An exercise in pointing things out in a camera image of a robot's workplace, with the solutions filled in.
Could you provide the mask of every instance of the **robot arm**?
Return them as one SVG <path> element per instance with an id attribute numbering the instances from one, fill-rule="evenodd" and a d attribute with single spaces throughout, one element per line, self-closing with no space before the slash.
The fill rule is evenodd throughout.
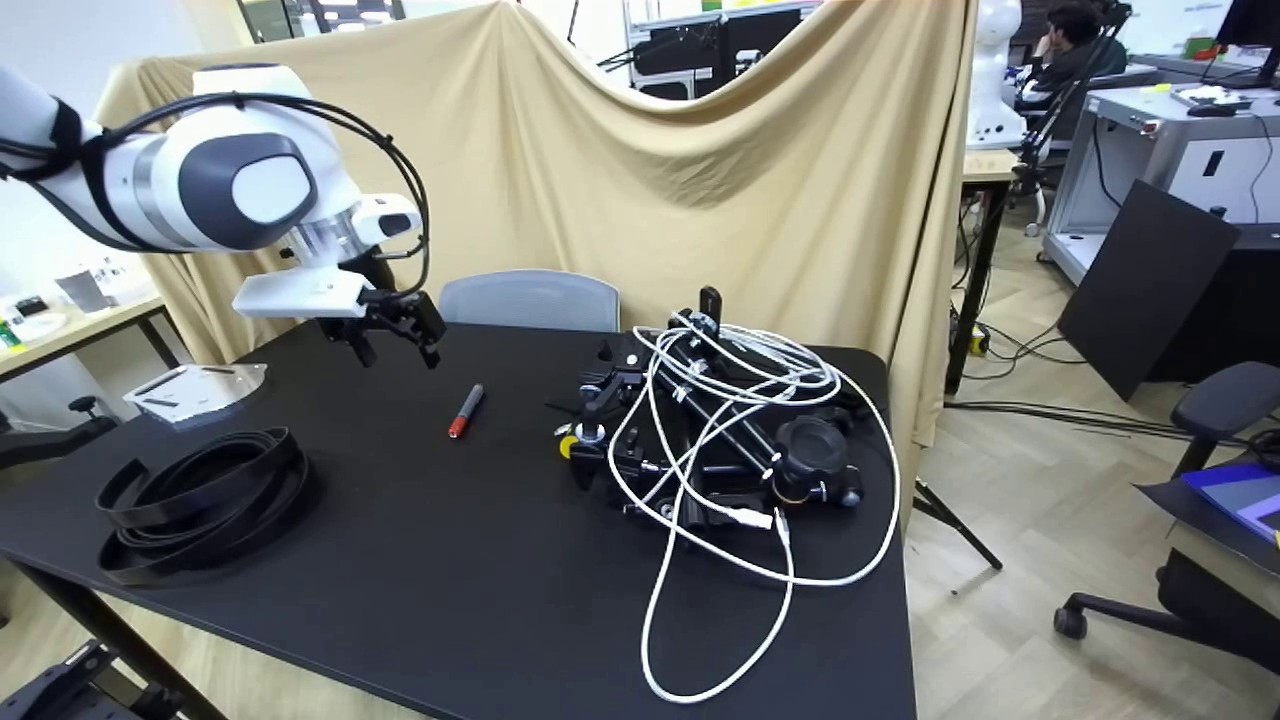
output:
<path id="1" fill-rule="evenodd" d="M 122 252 L 257 252 L 286 237 L 300 259 L 234 293 L 242 314 L 331 320 L 343 341 L 390 324 L 429 348 L 444 320 L 429 296 L 390 293 L 381 243 L 425 249 L 413 165 L 364 118 L 307 98 L 295 73 L 212 68 L 195 93 L 97 131 L 68 105 L 0 68 L 0 174 L 33 184 L 85 237 Z M 359 190 L 327 124 L 359 126 L 407 173 L 417 203 Z"/>

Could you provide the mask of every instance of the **beige backdrop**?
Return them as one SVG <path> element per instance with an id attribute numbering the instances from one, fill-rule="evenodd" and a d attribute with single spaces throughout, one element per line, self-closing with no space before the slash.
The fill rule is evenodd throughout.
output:
<path id="1" fill-rule="evenodd" d="M 174 98 L 214 61 L 291 65 L 311 97 L 390 131 L 431 190 L 431 293 L 493 269 L 572 269 L 652 324 L 724 293 L 726 320 L 892 362 L 907 457 L 939 412 L 970 0 L 843 0 L 699 105 L 605 88 L 517 5 L 369 35 L 143 61 L 102 124 Z M 398 189 L 343 136 L 354 181 Z M 272 259 L 151 259 L 204 361 L 278 328 L 227 312 Z"/>

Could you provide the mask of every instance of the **person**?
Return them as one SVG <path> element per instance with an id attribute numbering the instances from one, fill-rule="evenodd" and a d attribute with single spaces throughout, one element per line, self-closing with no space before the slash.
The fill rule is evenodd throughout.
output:
<path id="1" fill-rule="evenodd" d="M 1102 23 L 1087 6 L 1053 6 L 1042 19 L 1042 35 L 1031 46 L 1026 81 L 1017 93 L 1017 109 L 1035 115 L 1035 109 L 1053 109 L 1061 93 L 1075 81 L 1108 77 L 1126 68 L 1126 46 L 1115 35 L 1102 35 Z M 1073 136 L 1075 112 L 1061 112 L 1053 136 Z"/>

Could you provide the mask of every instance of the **red marker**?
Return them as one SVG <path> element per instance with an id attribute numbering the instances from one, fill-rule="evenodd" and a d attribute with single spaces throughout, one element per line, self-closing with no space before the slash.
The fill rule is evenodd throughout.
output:
<path id="1" fill-rule="evenodd" d="M 483 402 L 483 383 L 472 383 L 464 406 L 454 406 L 453 425 L 449 425 L 449 440 L 458 440 L 472 425 L 472 417 L 481 412 Z"/>

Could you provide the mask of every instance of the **black table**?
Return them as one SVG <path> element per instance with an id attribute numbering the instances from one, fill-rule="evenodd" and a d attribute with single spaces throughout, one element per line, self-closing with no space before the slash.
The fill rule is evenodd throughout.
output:
<path id="1" fill-rule="evenodd" d="M 208 628 L 286 663 L 439 714 L 668 714 L 637 663 L 660 531 L 578 492 L 556 457 L 548 402 L 572 402 L 599 334 L 453 328 L 429 372 L 376 341 L 376 366 L 291 332 L 247 361 L 269 383 L 231 418 L 173 432 L 131 418 L 0 494 L 0 553 L 149 681 L 189 689 L 87 587 Z M 882 402 L 882 362 L 827 352 Z M 444 440 L 464 390 L 487 398 L 458 444 Z M 214 581 L 109 587 L 97 492 L 126 457 L 173 458 L 227 429 L 286 425 L 325 476 L 325 498 L 272 547 Z M 857 520 L 794 520 L 801 573 L 857 569 L 882 531 L 875 440 L 858 449 L 868 498 Z M 705 689 L 736 667 L 778 605 L 775 582 L 678 553 L 655 620 L 655 667 Z M 901 541 L 857 587 L 794 592 L 775 647 L 705 704 L 705 714 L 914 714 Z"/>

